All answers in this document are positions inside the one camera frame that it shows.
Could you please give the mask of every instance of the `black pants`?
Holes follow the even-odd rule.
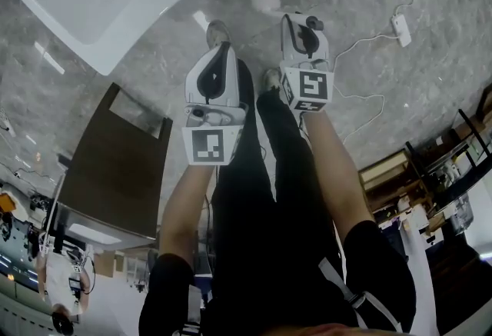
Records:
[[[230,280],[232,274],[242,281],[278,280],[279,272],[292,269],[288,262],[293,255],[297,263],[314,267],[328,257],[341,273],[333,223],[311,149],[279,91],[261,95],[258,113],[277,160],[275,201],[258,140],[251,73],[244,62],[238,64],[241,100],[249,110],[236,155],[221,168],[212,197],[214,293],[226,288],[221,281]]]

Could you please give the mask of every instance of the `white shirt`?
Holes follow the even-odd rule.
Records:
[[[74,272],[67,257],[50,252],[46,261],[45,284],[49,301],[52,306],[62,304],[70,311],[70,315],[79,315],[81,307],[70,289],[69,278],[80,280],[80,274]]]

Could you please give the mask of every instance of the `forearm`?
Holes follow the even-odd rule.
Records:
[[[48,257],[42,257],[41,252],[36,257],[36,272],[38,273],[38,291],[42,300],[45,300],[45,282],[46,282],[46,261]]]
[[[373,220],[355,164],[326,113],[304,114],[324,201],[343,242],[359,222]]]
[[[87,307],[89,306],[89,294],[91,292],[91,279],[86,271],[83,271],[80,274],[80,283],[82,291],[80,294],[80,299],[78,300],[78,306],[80,307],[81,313],[85,313],[87,311]]]
[[[192,263],[194,234],[214,168],[186,168],[162,215],[160,254],[177,254]]]

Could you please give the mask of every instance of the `shoe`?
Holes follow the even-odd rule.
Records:
[[[278,68],[269,68],[261,76],[261,90],[260,93],[263,94],[270,90],[281,89],[281,73]]]
[[[213,49],[222,42],[231,42],[228,28],[222,20],[212,20],[207,27],[207,45]]]

